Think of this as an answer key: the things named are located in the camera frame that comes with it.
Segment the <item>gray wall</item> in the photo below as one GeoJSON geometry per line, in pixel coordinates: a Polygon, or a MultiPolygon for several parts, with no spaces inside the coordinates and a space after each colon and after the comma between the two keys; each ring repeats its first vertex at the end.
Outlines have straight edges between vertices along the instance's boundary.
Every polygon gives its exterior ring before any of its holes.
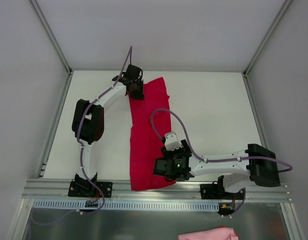
{"type": "Polygon", "coordinates": [[[72,68],[243,71],[284,0],[38,0],[72,68]]]}
{"type": "Polygon", "coordinates": [[[28,1],[0,1],[0,240],[34,177],[65,79],[28,1]]]}
{"type": "Polygon", "coordinates": [[[295,167],[283,178],[308,238],[308,0],[295,0],[249,74],[271,149],[295,167]]]}

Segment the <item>red cloth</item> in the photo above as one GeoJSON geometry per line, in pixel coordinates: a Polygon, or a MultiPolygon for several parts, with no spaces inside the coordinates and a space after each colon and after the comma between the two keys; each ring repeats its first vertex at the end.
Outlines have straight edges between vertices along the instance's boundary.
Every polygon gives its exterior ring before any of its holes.
{"type": "MultiPolygon", "coordinates": [[[[165,81],[162,77],[144,84],[145,100],[129,98],[133,127],[130,135],[130,182],[132,190],[142,191],[169,186],[174,182],[153,174],[155,160],[162,157],[163,143],[155,134],[150,116],[158,108],[169,109],[165,81]]],[[[158,112],[154,123],[161,136],[171,131],[170,114],[158,112]]]]}

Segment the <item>purple cable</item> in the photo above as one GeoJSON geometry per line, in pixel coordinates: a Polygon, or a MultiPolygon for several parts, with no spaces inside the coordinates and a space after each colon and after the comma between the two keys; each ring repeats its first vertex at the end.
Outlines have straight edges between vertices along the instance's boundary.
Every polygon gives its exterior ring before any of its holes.
{"type": "Polygon", "coordinates": [[[70,211],[68,211],[67,213],[65,213],[61,218],[59,218],[59,219],[57,219],[57,220],[55,220],[55,221],[52,221],[52,222],[47,222],[47,223],[41,223],[41,222],[37,222],[34,218],[33,218],[33,210],[32,210],[32,212],[30,213],[30,217],[29,217],[29,219],[33,222],[33,223],[35,223],[35,224],[37,224],[37,225],[40,225],[40,226],[49,226],[49,225],[53,225],[53,224],[57,224],[57,223],[59,223],[60,221],[62,221],[63,220],[63,218],[65,218],[67,215],[69,215],[69,214],[71,214],[71,213],[73,213],[73,212],[76,212],[77,210],[70,210],[70,211]]]}
{"type": "MultiPolygon", "coordinates": [[[[186,140],[188,142],[188,146],[189,146],[189,149],[190,151],[192,152],[192,154],[198,159],[198,160],[201,160],[201,161],[205,161],[201,156],[199,156],[193,149],[191,143],[190,143],[190,140],[189,140],[189,136],[188,136],[188,133],[187,133],[187,130],[186,130],[186,127],[183,123],[183,121],[172,111],[168,110],[168,109],[165,109],[165,108],[158,108],[156,110],[154,110],[154,112],[152,113],[151,117],[150,117],[150,123],[156,133],[156,135],[160,138],[160,140],[163,140],[163,138],[159,135],[157,129],[155,128],[155,125],[154,125],[154,115],[157,113],[157,112],[168,112],[170,113],[171,115],[173,115],[177,120],[178,122],[180,123],[180,125],[182,126],[183,130],[184,130],[184,133],[185,133],[185,136],[186,136],[186,140]]],[[[246,156],[246,157],[241,157],[240,158],[241,160],[252,160],[252,159],[257,159],[257,160],[269,160],[269,161],[272,161],[272,162],[275,162],[275,163],[278,163],[278,164],[281,164],[281,165],[284,165],[286,167],[288,167],[287,169],[284,169],[284,170],[280,170],[279,172],[280,173],[285,173],[285,172],[289,172],[291,170],[293,170],[293,166],[290,165],[289,163],[287,162],[284,162],[284,161],[281,161],[281,160],[277,160],[277,159],[274,159],[274,158],[271,158],[271,157],[265,157],[265,156],[246,156]]],[[[237,161],[237,158],[228,158],[228,159],[219,159],[219,160],[207,160],[208,163],[225,163],[225,162],[235,162],[237,161]]]]}
{"type": "MultiPolygon", "coordinates": [[[[79,126],[78,126],[77,138],[76,138],[76,139],[77,139],[77,142],[82,146],[82,148],[81,148],[81,150],[80,150],[80,156],[79,156],[79,158],[80,158],[80,161],[79,161],[79,162],[80,162],[80,166],[82,167],[82,172],[83,172],[84,177],[86,178],[86,180],[87,180],[93,187],[95,187],[95,188],[99,191],[99,193],[102,195],[102,198],[103,198],[103,203],[99,206],[99,208],[97,208],[96,210],[91,211],[91,212],[83,212],[83,211],[82,211],[81,213],[83,213],[84,215],[90,215],[90,214],[94,214],[94,213],[100,211],[101,208],[105,205],[105,197],[104,197],[104,194],[103,194],[102,190],[101,190],[95,183],[93,183],[93,182],[89,179],[89,177],[87,176],[87,174],[86,174],[86,172],[85,172],[84,164],[83,164],[84,144],[83,144],[83,142],[81,142],[81,141],[79,140],[80,132],[81,132],[81,129],[82,129],[82,126],[83,126],[83,122],[84,122],[84,119],[85,119],[85,117],[86,117],[86,115],[87,115],[88,110],[89,110],[89,109],[90,109],[101,97],[103,97],[103,96],[104,96],[105,94],[107,94],[113,87],[115,87],[116,84],[118,83],[118,81],[120,80],[120,78],[122,77],[122,74],[123,74],[123,71],[124,71],[124,69],[125,69],[125,66],[126,66],[128,57],[130,57],[129,60],[130,60],[130,64],[131,64],[131,62],[132,62],[132,58],[131,58],[132,50],[133,50],[133,47],[130,46],[129,51],[128,51],[128,54],[127,54],[127,57],[126,57],[126,59],[125,59],[125,61],[124,61],[123,67],[122,67],[122,69],[121,69],[121,71],[120,71],[120,73],[119,73],[119,75],[118,75],[118,78],[117,78],[116,81],[114,82],[113,86],[111,86],[110,88],[108,88],[105,92],[103,92],[101,95],[99,95],[99,96],[97,97],[97,99],[95,99],[94,101],[92,101],[92,102],[87,106],[87,108],[85,109],[85,111],[84,111],[84,113],[83,113],[83,116],[82,116],[82,118],[81,118],[81,120],[80,120],[79,126]]],[[[68,211],[66,214],[64,214],[61,218],[59,218],[58,220],[55,220],[55,221],[52,221],[52,222],[47,222],[47,223],[40,223],[40,222],[37,222],[36,220],[34,220],[34,218],[33,218],[33,216],[32,216],[34,210],[32,210],[32,212],[31,212],[31,214],[30,214],[30,220],[31,220],[33,223],[35,223],[35,224],[37,224],[37,225],[40,225],[40,226],[49,226],[49,225],[53,225],[53,224],[59,223],[59,222],[60,222],[61,220],[63,220],[66,216],[68,216],[69,214],[71,214],[71,213],[73,213],[73,212],[76,212],[76,211],[77,211],[77,210],[70,210],[70,211],[68,211]]]]}
{"type": "Polygon", "coordinates": [[[87,176],[86,172],[85,172],[85,169],[84,169],[84,164],[83,164],[83,151],[84,151],[84,144],[83,142],[80,141],[79,137],[80,137],[80,132],[81,132],[81,129],[82,129],[82,126],[83,126],[83,123],[84,123],[84,120],[85,120],[85,117],[87,115],[87,112],[89,111],[89,109],[100,99],[102,98],[105,94],[107,94],[113,87],[116,86],[116,84],[118,83],[118,81],[120,80],[120,78],[122,77],[122,74],[123,74],[123,71],[125,69],[125,66],[126,66],[126,63],[127,63],[127,60],[128,60],[128,57],[131,56],[132,54],[132,50],[133,50],[133,47],[130,46],[129,48],[129,51],[128,51],[128,54],[126,56],[126,59],[124,61],[124,64],[123,64],[123,67],[118,75],[118,78],[116,79],[116,81],[114,82],[113,86],[108,88],[105,92],[103,92],[101,95],[99,95],[97,97],[97,99],[95,99],[94,101],[92,101],[88,106],[87,108],[85,109],[84,113],[83,113],[83,116],[80,120],[80,123],[79,123],[79,126],[78,126],[78,131],[77,131],[77,142],[82,146],[81,150],[80,150],[80,166],[82,168],[82,172],[84,174],[84,177],[86,178],[86,180],[93,186],[95,187],[99,193],[102,195],[102,198],[103,198],[103,203],[99,206],[98,209],[94,210],[94,211],[91,211],[91,212],[84,212],[85,215],[90,215],[90,214],[93,214],[93,213],[96,213],[98,211],[100,211],[100,209],[104,206],[105,204],[105,197],[104,197],[104,194],[102,192],[102,190],[95,184],[93,183],[89,177],[87,176]]]}

